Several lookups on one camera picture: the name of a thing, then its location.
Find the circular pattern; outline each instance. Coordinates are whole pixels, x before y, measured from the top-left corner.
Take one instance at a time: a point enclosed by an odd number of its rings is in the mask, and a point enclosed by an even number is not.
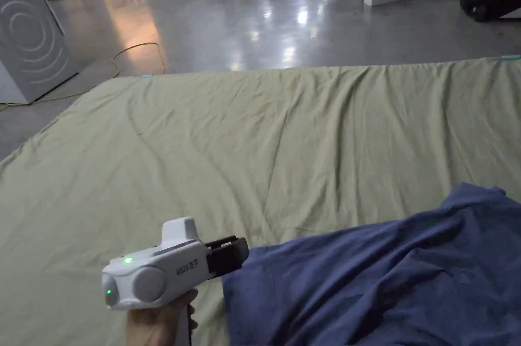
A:
[[[166,274],[156,267],[142,267],[134,275],[132,291],[134,296],[150,303],[161,297],[166,288]]]
[[[27,83],[50,81],[67,65],[57,31],[45,0],[0,0],[1,59],[19,68]]]

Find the finger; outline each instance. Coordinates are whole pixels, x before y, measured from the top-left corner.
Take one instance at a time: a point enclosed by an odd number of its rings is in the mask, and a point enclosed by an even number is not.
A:
[[[169,306],[171,306],[172,308],[180,309],[186,305],[189,305],[192,301],[195,300],[198,293],[199,292],[197,291],[197,289],[189,290],[187,293],[177,297],[174,301],[172,301],[169,304]]]

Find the polished floor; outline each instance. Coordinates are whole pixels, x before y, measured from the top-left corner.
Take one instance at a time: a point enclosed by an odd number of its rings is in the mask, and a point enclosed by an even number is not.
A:
[[[521,49],[520,22],[476,23],[458,0],[381,7],[363,0],[64,0],[51,6],[83,67],[149,41],[160,44],[167,73],[410,64]],[[117,64],[121,76],[162,72],[153,45],[126,52]],[[74,99],[1,111],[0,158]]]

